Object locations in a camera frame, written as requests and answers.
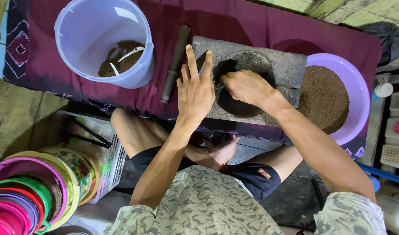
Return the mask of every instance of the forearm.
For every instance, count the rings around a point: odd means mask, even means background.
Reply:
[[[272,115],[330,192],[349,191],[376,203],[372,183],[343,149],[276,92],[263,109]]]
[[[184,120],[177,120],[165,144],[141,175],[131,197],[131,205],[155,209],[175,178],[185,147],[194,129]]]

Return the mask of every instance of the blue pipe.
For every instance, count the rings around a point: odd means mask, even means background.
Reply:
[[[393,174],[393,173],[390,173],[390,172],[386,172],[386,171],[383,171],[383,170],[380,170],[380,169],[376,169],[374,167],[367,166],[367,165],[365,165],[363,163],[360,163],[360,162],[356,162],[356,163],[364,171],[367,171],[367,172],[369,172],[371,174],[375,174],[375,175],[380,176],[382,178],[389,179],[389,180],[392,180],[394,182],[399,183],[399,176],[396,175],[396,174]]]

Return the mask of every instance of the hand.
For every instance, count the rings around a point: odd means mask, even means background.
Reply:
[[[267,97],[277,92],[277,89],[263,79],[259,74],[242,69],[239,72],[229,72],[221,76],[221,82],[230,92],[233,99],[253,104],[261,109]]]
[[[178,120],[193,126],[194,130],[210,112],[215,101],[214,83],[211,77],[212,53],[205,55],[204,73],[198,74],[197,61],[192,46],[186,46],[188,64],[182,66],[182,78],[178,78]]]

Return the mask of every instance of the black plastic bag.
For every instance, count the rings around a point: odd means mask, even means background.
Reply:
[[[391,22],[376,22],[359,27],[362,31],[376,35],[382,46],[382,57],[378,67],[387,65],[399,57],[399,27]]]

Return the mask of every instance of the foot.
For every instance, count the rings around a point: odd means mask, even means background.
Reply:
[[[232,134],[228,142],[214,148],[189,146],[186,149],[186,155],[198,165],[219,171],[234,156],[239,139],[240,137]]]

